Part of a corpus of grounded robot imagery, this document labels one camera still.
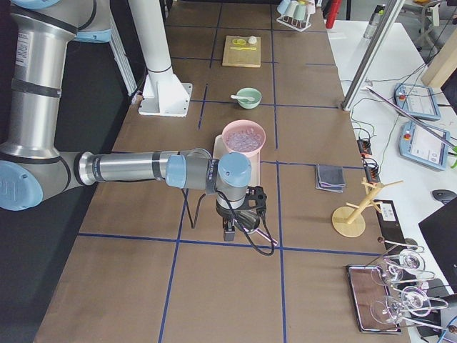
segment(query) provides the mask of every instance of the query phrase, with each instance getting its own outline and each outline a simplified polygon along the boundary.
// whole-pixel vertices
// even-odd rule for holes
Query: cutting board
[[[249,37],[243,36],[227,36],[226,44],[224,46],[224,57],[222,58],[223,66],[245,66],[248,68],[260,68],[260,50],[261,40],[256,37],[255,44],[248,43]],[[237,45],[233,43],[234,39],[244,39],[245,45]]]

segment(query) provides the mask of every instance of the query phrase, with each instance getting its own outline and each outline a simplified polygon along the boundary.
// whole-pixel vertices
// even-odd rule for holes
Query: computer mouse
[[[433,198],[435,198],[439,202],[442,202],[445,205],[457,197],[456,193],[454,193],[448,189],[435,189],[434,191],[431,192],[431,194],[432,194]]]

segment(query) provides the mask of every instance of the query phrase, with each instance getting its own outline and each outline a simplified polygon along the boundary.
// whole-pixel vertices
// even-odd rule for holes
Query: white spoon
[[[240,96],[240,95],[230,95],[232,99],[242,99],[247,101],[254,101],[255,99],[252,96]]]

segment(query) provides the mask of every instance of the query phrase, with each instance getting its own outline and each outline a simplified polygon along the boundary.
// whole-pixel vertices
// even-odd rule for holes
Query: white table
[[[333,28],[328,30],[331,48],[345,92],[347,92],[351,84],[350,80],[353,79],[369,44],[369,40],[363,38],[366,25],[367,23],[362,21],[336,21]],[[375,91],[386,98],[391,98],[395,85],[404,79],[401,81],[376,80],[400,79],[402,76],[413,73],[421,65],[423,65],[423,59],[409,39],[405,29],[401,24],[395,23],[388,39],[383,43],[373,60],[367,76],[367,79],[371,81],[366,82],[366,85],[372,85]],[[421,72],[410,77],[406,83],[422,84],[420,75],[424,71],[425,67]],[[408,120],[400,116],[396,122],[398,115],[388,105],[371,100],[362,100],[358,103],[358,100],[362,98],[376,98],[367,91],[360,90],[353,103],[353,118],[366,121],[375,127],[376,136],[371,139],[371,149],[373,158],[379,164],[383,160],[380,179],[384,184],[403,180],[402,184],[383,189],[379,198],[393,200],[404,237],[415,239],[419,245],[426,248],[424,259],[427,270],[435,272],[444,284],[448,284],[435,259],[428,251],[418,223],[443,206],[442,203],[432,198],[432,190],[450,189],[457,192],[457,170],[450,168],[455,159],[453,157],[448,158],[448,168],[445,171],[434,171],[403,158],[398,151],[398,140],[401,135],[401,127]],[[438,104],[448,104],[443,94],[437,96],[437,101]],[[447,129],[451,136],[456,137],[456,114],[451,107],[440,107],[440,112],[442,119],[431,124]],[[362,124],[361,126],[372,133],[369,125]],[[358,136],[359,130],[355,130],[355,133]],[[360,132],[360,136],[365,137],[366,135]],[[412,342],[422,342],[416,330],[410,330],[410,336]]]

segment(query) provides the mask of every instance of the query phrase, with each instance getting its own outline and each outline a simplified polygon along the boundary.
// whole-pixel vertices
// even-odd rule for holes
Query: red object
[[[330,11],[328,12],[326,28],[331,29],[335,23],[336,16],[341,6],[341,0],[333,0],[331,3]]]

